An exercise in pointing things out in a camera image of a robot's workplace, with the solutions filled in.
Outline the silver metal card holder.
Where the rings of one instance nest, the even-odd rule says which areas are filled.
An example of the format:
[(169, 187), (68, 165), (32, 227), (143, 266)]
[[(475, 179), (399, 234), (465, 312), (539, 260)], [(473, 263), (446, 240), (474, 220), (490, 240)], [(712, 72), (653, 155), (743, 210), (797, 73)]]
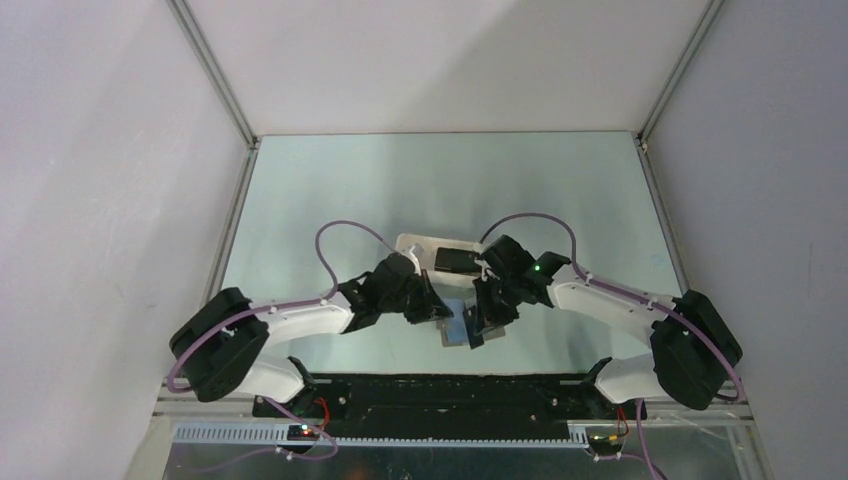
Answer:
[(464, 313), (466, 311), (465, 301), (453, 298), (446, 299), (444, 303), (450, 309), (451, 315), (437, 321), (437, 328), (443, 347), (467, 346), (475, 349), (483, 346), (487, 341), (493, 341), (506, 336), (503, 327), (483, 334), (469, 334), (464, 319)]

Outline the black credit card stack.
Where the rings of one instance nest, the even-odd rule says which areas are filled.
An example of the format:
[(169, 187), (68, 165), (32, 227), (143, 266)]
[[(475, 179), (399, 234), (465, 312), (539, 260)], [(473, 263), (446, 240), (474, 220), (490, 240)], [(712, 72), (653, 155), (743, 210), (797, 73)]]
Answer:
[(439, 247), (435, 254), (435, 270), (438, 272), (473, 276), (478, 275), (481, 266), (477, 263), (479, 253), (473, 250)]

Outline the white plastic tray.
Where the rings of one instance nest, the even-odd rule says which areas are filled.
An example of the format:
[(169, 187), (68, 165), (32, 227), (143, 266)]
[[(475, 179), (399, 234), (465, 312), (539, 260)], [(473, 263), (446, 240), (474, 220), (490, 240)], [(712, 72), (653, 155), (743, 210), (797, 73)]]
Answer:
[(454, 248), (475, 253), (483, 252), (483, 245), (479, 242), (446, 239), (402, 233), (396, 239), (395, 249), (399, 252), (411, 250), (418, 261), (421, 270), (426, 270), (430, 281), (436, 285), (472, 288), (473, 280), (479, 278), (481, 273), (463, 275), (458, 273), (447, 273), (436, 270), (436, 255), (439, 248)]

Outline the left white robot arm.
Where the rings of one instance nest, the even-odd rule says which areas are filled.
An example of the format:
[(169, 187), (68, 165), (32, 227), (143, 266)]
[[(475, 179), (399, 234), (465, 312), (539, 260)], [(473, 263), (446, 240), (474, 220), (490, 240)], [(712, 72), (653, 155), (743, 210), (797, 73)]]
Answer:
[(314, 300), (259, 305), (239, 288), (226, 288), (171, 337), (176, 364), (167, 387), (173, 393), (191, 392), (202, 403), (233, 393), (269, 397), (290, 415), (304, 416), (316, 403), (308, 370), (299, 359), (278, 359), (266, 349), (357, 332), (387, 314), (400, 314), (416, 325), (450, 318), (453, 312), (413, 256), (401, 253)]

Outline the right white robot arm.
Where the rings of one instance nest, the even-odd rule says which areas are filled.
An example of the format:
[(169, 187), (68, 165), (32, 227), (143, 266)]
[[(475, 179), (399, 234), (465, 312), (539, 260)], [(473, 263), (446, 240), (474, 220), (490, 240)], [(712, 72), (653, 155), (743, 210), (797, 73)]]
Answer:
[(481, 274), (468, 325), (486, 330), (519, 317), (523, 304), (590, 317), (648, 348), (630, 358), (598, 361), (581, 392), (585, 411), (606, 418), (637, 399), (670, 398), (704, 410), (720, 396), (743, 351), (709, 298), (637, 291), (586, 272), (555, 252), (538, 257), (503, 235), (477, 254)]

